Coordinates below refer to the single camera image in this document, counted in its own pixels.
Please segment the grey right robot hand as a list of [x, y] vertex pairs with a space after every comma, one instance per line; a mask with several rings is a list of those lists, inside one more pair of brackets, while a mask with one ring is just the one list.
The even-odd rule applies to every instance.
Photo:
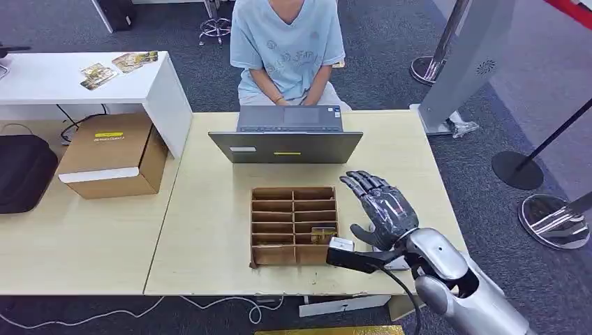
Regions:
[[364, 170], [347, 171], [339, 180], [347, 185], [373, 224], [372, 230], [365, 230], [352, 224], [350, 231], [359, 240], [388, 251], [409, 232], [419, 227], [415, 210], [395, 186], [385, 179]]

